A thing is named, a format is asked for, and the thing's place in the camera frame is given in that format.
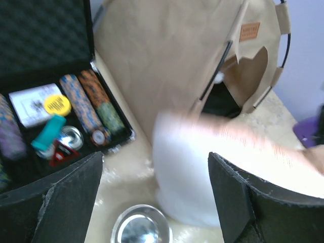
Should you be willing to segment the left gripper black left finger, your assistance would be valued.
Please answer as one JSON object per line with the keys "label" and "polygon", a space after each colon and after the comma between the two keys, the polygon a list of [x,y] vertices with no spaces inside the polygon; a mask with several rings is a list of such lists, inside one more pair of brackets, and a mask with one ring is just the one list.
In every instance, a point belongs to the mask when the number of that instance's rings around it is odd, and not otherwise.
{"label": "left gripper black left finger", "polygon": [[1,194],[1,242],[84,242],[103,170],[94,152]]}

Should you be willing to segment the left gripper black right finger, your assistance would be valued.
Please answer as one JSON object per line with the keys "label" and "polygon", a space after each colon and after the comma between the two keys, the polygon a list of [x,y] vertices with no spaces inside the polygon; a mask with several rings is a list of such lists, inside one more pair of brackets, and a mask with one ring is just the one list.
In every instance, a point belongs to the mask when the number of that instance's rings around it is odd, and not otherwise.
{"label": "left gripper black right finger", "polygon": [[224,242],[323,242],[323,199],[266,182],[216,153],[208,168]]}

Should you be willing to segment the stainless steel pet bowl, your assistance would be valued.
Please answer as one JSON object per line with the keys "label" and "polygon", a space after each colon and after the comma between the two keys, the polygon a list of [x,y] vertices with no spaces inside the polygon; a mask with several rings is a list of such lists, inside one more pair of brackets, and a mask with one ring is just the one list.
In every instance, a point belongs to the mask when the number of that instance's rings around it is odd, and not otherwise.
{"label": "stainless steel pet bowl", "polygon": [[123,211],[111,233],[111,243],[172,243],[173,233],[157,208],[139,204]]}

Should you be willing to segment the beige patterned pet cushion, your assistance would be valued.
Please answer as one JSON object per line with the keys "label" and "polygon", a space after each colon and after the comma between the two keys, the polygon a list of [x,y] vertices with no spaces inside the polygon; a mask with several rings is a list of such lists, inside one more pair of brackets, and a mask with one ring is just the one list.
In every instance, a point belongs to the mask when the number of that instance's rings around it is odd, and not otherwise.
{"label": "beige patterned pet cushion", "polygon": [[226,118],[175,111],[158,114],[152,159],[156,200],[173,219],[219,226],[247,207],[237,168],[286,190],[323,199],[323,146],[296,149]]}

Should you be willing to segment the beige and black pet tent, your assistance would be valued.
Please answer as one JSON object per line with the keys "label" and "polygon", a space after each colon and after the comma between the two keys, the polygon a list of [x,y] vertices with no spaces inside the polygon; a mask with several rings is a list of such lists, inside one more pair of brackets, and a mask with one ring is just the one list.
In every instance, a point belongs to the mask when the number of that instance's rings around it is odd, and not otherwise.
{"label": "beige and black pet tent", "polygon": [[220,72],[244,113],[270,86],[280,28],[274,1],[106,1],[95,48],[148,139],[165,109],[200,113]]}

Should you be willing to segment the red all in triangle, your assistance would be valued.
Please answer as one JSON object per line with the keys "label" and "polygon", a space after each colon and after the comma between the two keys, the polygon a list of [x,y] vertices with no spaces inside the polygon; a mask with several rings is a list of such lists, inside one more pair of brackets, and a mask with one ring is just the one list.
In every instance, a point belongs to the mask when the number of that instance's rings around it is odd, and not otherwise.
{"label": "red all in triangle", "polygon": [[79,153],[71,147],[63,144],[59,140],[54,141],[54,154],[50,160],[51,167],[59,166],[60,164],[70,161],[78,157]]}

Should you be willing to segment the clear dealer button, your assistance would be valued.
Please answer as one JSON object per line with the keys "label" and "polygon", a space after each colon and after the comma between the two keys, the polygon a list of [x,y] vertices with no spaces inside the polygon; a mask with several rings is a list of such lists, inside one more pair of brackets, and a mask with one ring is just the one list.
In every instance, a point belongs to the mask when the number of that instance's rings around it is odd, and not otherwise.
{"label": "clear dealer button", "polygon": [[83,135],[73,126],[64,126],[54,141],[55,149],[78,151],[84,144]]}

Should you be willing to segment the purple chip stack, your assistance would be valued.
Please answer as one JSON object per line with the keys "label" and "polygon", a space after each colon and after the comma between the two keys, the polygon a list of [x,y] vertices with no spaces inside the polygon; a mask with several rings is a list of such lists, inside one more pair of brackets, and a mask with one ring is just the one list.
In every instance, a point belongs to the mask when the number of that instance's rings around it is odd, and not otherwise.
{"label": "purple chip stack", "polygon": [[10,160],[27,155],[27,147],[7,100],[1,95],[1,152]]}

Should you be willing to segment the teal card cutter block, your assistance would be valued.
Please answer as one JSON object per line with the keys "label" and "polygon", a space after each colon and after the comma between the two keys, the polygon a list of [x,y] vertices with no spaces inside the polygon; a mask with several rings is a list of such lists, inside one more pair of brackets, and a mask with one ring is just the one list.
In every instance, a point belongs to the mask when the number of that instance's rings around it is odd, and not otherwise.
{"label": "teal card cutter block", "polygon": [[40,134],[31,142],[31,146],[40,151],[47,150],[54,140],[59,136],[61,129],[66,123],[66,118],[53,115],[44,126]]}

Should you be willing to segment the purple box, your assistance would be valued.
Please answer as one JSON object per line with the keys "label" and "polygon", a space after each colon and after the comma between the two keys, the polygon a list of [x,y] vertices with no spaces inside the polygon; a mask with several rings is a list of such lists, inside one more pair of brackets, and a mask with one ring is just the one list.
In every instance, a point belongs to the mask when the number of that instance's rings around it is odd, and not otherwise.
{"label": "purple box", "polygon": [[318,116],[304,119],[293,126],[293,132],[305,148],[323,144],[323,135],[318,134]]}

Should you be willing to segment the black poker chip case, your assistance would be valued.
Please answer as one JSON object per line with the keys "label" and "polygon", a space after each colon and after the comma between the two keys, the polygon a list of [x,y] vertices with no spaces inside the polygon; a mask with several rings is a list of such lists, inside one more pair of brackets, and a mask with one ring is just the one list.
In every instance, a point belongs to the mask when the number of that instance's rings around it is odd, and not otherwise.
{"label": "black poker chip case", "polygon": [[[79,76],[81,71],[91,68],[95,72],[91,67],[95,60],[92,27],[90,1],[1,1],[1,94],[9,101],[9,93],[27,88],[55,83],[61,89],[59,78],[64,74]],[[76,158],[50,169],[49,162],[37,156],[30,145],[44,122],[25,128],[14,114],[28,149],[27,155],[18,160],[1,154],[11,179],[8,186],[1,189],[1,194],[46,177],[95,151],[107,152],[135,138],[134,130],[102,75],[97,73],[96,76],[112,99],[124,127],[117,132],[109,129],[108,144],[96,147],[90,141],[90,132],[82,128],[73,110],[67,116],[67,124],[82,132],[86,144]]]}

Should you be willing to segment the green chip stack right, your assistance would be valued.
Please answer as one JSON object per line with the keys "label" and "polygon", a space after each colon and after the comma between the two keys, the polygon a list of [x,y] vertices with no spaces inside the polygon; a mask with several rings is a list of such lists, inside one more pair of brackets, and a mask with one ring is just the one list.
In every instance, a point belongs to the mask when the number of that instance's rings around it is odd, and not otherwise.
{"label": "green chip stack right", "polygon": [[77,77],[97,111],[102,123],[113,135],[121,132],[125,125],[110,98],[92,70],[84,70]]}

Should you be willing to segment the yellow round chip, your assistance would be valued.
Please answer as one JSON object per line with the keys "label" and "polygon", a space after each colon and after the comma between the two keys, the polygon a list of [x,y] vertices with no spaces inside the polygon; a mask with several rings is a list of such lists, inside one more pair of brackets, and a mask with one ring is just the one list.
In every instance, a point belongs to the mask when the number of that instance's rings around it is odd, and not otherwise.
{"label": "yellow round chip", "polygon": [[44,109],[50,115],[67,116],[71,112],[71,103],[64,95],[51,95],[45,99]]}

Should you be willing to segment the white playing card deck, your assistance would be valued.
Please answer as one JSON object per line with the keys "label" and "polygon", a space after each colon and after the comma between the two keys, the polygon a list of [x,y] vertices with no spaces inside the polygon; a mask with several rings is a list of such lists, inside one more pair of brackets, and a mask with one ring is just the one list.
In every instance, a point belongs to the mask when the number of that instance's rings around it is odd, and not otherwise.
{"label": "white playing card deck", "polygon": [[47,84],[12,92],[9,98],[20,123],[25,128],[32,128],[51,118],[44,108],[45,100],[51,95],[61,94],[56,84]]}

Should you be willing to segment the white pompom toy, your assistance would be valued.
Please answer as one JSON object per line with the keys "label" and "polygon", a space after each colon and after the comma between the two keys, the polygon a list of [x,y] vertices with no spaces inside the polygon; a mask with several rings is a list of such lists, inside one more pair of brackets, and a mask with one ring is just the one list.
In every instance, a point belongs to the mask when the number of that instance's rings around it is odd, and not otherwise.
{"label": "white pompom toy", "polygon": [[223,72],[218,72],[214,78],[214,84],[220,84],[223,82],[225,74]]}

